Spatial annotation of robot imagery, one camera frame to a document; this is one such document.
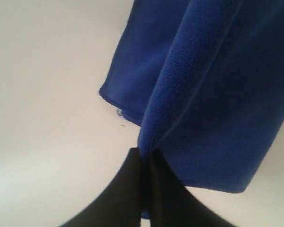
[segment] blue fabric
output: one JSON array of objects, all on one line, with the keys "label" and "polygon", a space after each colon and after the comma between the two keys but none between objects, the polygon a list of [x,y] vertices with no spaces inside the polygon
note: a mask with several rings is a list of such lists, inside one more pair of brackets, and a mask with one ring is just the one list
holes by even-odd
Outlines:
[{"label": "blue fabric", "polygon": [[100,94],[143,157],[244,191],[284,120],[284,0],[136,0]]}]

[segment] microfiber cloth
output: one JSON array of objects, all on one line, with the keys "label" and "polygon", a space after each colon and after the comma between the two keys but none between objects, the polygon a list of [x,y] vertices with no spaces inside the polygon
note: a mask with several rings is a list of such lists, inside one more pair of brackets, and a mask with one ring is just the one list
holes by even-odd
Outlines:
[{"label": "microfiber cloth", "polygon": [[135,0],[100,95],[144,159],[244,191],[284,120],[284,0]]}]

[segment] blue cloth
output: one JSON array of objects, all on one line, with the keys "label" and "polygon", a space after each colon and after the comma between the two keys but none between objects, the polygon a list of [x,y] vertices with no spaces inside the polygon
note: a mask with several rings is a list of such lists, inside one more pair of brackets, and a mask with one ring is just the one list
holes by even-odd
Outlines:
[{"label": "blue cloth", "polygon": [[100,94],[143,157],[244,191],[284,120],[284,0],[136,0]]}]

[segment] white wall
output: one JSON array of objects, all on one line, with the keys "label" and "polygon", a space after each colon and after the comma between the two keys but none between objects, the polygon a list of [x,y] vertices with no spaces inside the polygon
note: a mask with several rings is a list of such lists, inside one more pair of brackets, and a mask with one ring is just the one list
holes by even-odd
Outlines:
[{"label": "white wall", "polygon": [[[0,1],[0,227],[65,222],[136,145],[98,96],[131,4]],[[284,125],[245,193],[191,192],[238,226],[284,227]]]}]

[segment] blue towel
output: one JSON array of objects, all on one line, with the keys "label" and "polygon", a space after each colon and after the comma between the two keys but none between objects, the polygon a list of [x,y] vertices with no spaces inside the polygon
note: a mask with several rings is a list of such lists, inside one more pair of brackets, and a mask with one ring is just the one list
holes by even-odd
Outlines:
[{"label": "blue towel", "polygon": [[135,0],[100,95],[144,158],[244,191],[284,120],[284,0]]}]

